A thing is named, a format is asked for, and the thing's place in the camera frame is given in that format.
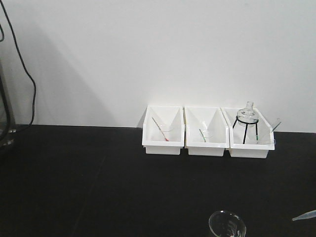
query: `black cable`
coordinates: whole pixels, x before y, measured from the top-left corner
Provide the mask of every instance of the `black cable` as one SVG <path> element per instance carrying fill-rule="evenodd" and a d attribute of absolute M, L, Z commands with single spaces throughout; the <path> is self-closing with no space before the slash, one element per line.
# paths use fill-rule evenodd
<path fill-rule="evenodd" d="M 0 24 L 0 30 L 1 30 L 1 35 L 2 35 L 2 38 L 0 39 L 0 42 L 2 42 L 2 41 L 4 41 L 4 32 L 3 32 L 1 24 Z"/>
<path fill-rule="evenodd" d="M 0 0 L 0 4 L 1 4 L 1 7 L 3 9 L 3 12 L 5 14 L 5 17 L 6 17 L 6 20 L 8 21 L 8 24 L 9 24 L 9 27 L 11 29 L 11 32 L 12 32 L 12 36 L 13 36 L 13 39 L 14 39 L 14 44 L 15 44 L 15 48 L 16 48 L 16 51 L 18 52 L 19 54 L 19 58 L 20 58 L 20 61 L 22 63 L 22 66 L 23 66 L 23 69 L 25 71 L 25 73 L 28 75 L 28 77 L 30 78 L 30 80 L 32 81 L 33 83 L 33 86 L 34 86 L 34 93 L 33 93 L 33 101 L 32 101 L 32 119 L 30 121 L 30 123 L 28 125 L 26 125 L 25 127 L 17 130 L 17 132 L 21 132 L 21 131 L 24 131 L 25 129 L 29 128 L 32 124 L 33 124 L 33 121 L 34 121 L 34 116 L 35 116 L 35 97 L 36 97 L 36 84 L 35 84 L 35 81 L 34 79 L 32 78 L 32 76 L 30 75 L 30 73 L 28 72 L 26 66 L 25 66 L 25 63 L 24 63 L 24 60 L 22 58 L 22 55 L 21 55 L 21 52 L 20 52 L 20 49 L 19 49 L 19 46 L 18 46 L 18 43 L 17 43 L 17 40 L 16 40 L 16 37 L 15 37 L 15 33 L 14 33 L 14 30 L 13 30 L 13 27 L 12 27 L 12 24 L 11 24 L 11 21 L 8 17 L 8 14 L 6 13 L 6 10 L 5 10 L 5 7 L 3 5 L 3 2 L 2 0 Z"/>

